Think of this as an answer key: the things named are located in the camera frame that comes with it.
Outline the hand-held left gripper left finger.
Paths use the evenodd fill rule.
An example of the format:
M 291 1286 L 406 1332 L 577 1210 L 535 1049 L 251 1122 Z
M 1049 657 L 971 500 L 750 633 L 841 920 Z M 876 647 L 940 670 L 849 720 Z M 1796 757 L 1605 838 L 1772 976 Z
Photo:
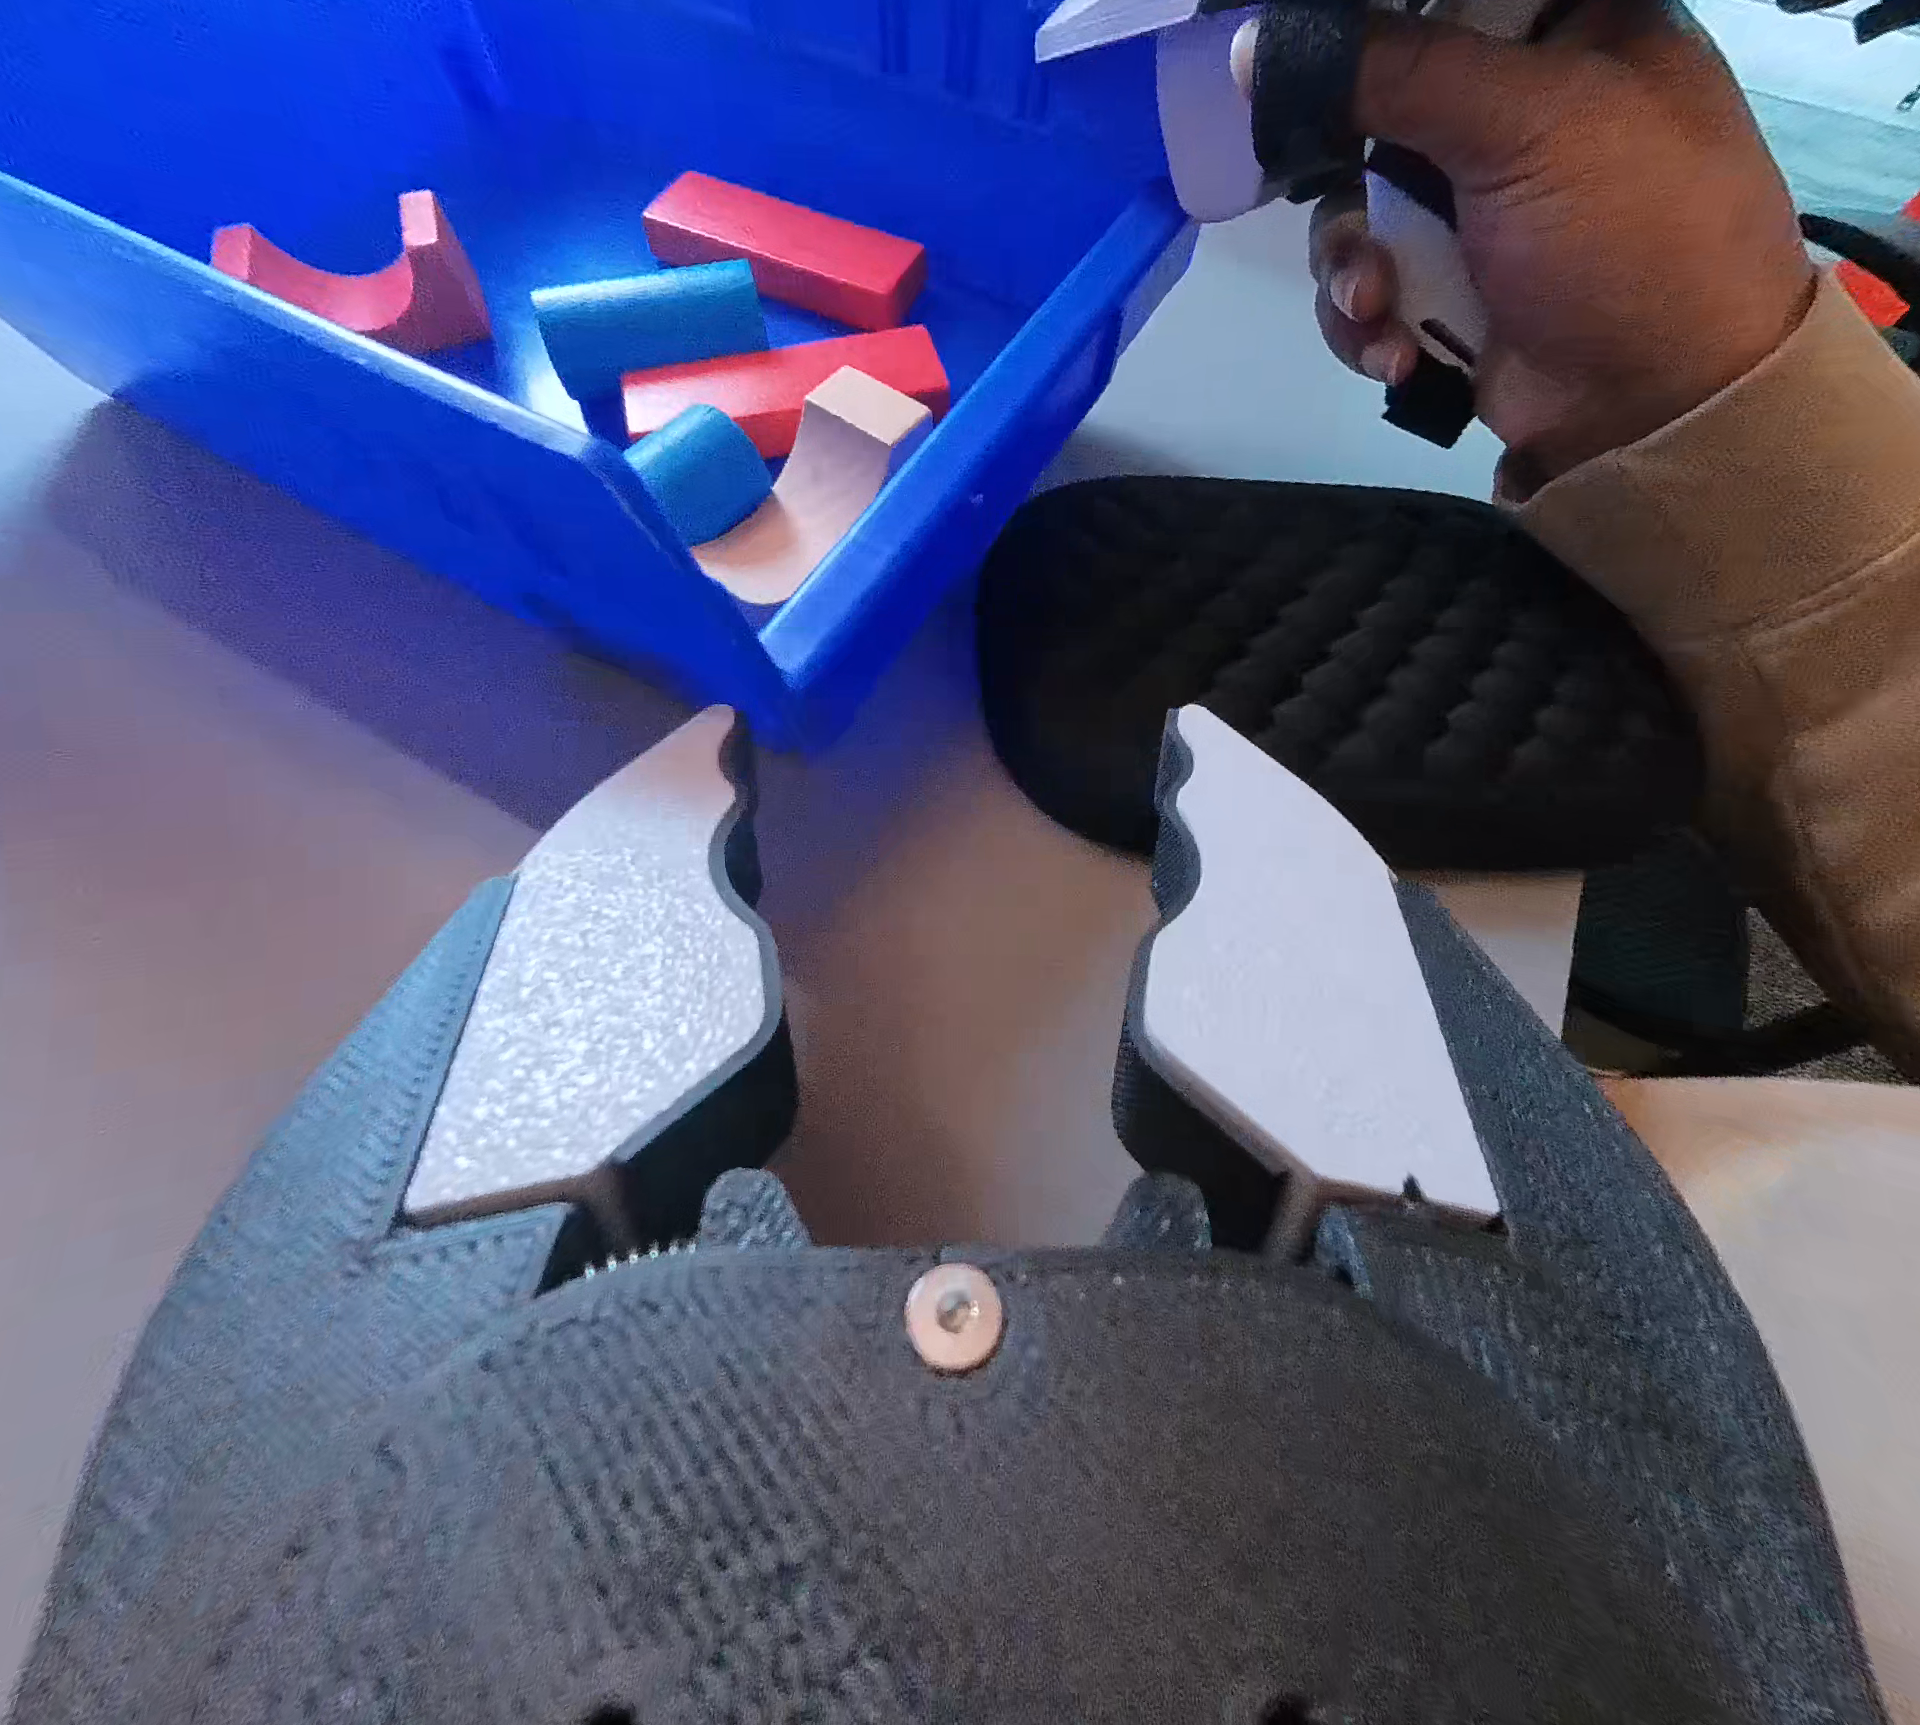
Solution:
M 757 752 L 713 705 L 522 859 L 405 1191 L 417 1228 L 562 1205 L 604 1252 L 694 1236 L 795 1128 Z

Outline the blue wooden cylinder block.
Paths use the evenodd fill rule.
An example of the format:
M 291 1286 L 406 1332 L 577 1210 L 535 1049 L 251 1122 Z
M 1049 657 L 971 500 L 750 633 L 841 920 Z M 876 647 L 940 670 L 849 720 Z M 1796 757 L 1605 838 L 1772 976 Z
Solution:
M 746 260 L 654 267 L 532 289 L 540 342 L 579 401 L 618 392 L 630 371 L 770 347 Z

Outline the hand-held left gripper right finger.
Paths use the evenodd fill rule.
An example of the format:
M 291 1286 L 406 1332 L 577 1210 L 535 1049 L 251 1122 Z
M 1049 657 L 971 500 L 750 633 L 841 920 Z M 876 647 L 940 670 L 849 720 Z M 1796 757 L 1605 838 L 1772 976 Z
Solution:
M 1404 920 L 1355 824 L 1213 710 L 1165 722 L 1154 920 L 1116 1136 L 1189 1180 L 1213 1243 L 1300 1258 L 1332 1205 L 1482 1230 L 1501 1200 Z

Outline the blue plastic bin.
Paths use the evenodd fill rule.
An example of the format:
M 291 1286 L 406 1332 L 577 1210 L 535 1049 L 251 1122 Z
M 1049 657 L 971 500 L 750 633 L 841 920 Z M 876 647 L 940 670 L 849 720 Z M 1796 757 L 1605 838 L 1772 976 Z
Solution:
M 1060 0 L 2 0 L 5 319 L 79 377 L 570 647 L 849 726 L 1189 270 L 1154 50 L 1041 66 Z M 552 379 L 530 291 L 638 267 L 733 177 L 925 245 L 952 412 L 757 628 Z M 325 271 L 444 204 L 493 338 L 411 355 L 210 264 Z

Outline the pale wooden arch block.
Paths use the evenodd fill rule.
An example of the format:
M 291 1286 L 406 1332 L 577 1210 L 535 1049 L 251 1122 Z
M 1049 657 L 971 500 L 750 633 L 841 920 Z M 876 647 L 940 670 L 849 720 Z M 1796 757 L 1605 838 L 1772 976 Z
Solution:
M 807 393 L 769 498 L 692 548 L 700 570 L 750 608 L 780 608 L 852 532 L 935 425 L 930 406 L 861 368 Z

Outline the black wrist rest pad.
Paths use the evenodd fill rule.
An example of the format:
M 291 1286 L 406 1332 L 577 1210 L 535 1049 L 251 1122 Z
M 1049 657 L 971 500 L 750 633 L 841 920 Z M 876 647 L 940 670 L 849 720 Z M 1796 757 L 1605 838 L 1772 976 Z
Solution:
M 1693 713 L 1626 615 L 1490 504 L 1116 474 L 1047 490 L 974 591 L 982 720 L 1016 789 L 1151 855 L 1200 705 L 1397 868 L 1593 870 L 1687 824 Z

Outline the teal wooden cylinder block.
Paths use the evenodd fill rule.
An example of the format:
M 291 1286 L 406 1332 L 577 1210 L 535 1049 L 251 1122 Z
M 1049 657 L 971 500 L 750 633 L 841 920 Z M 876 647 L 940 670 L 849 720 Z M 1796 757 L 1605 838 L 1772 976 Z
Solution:
M 625 460 L 688 545 L 726 536 L 774 491 L 757 441 L 709 404 L 687 406 L 630 441 Z

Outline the red wooden arch block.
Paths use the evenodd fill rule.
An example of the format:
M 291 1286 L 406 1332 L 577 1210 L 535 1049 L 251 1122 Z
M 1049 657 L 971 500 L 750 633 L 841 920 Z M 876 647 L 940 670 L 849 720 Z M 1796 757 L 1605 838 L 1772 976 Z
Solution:
M 439 193 L 405 192 L 397 211 L 401 247 L 376 271 L 325 271 L 253 224 L 220 225 L 208 262 L 285 303 L 417 358 L 489 342 L 485 288 Z

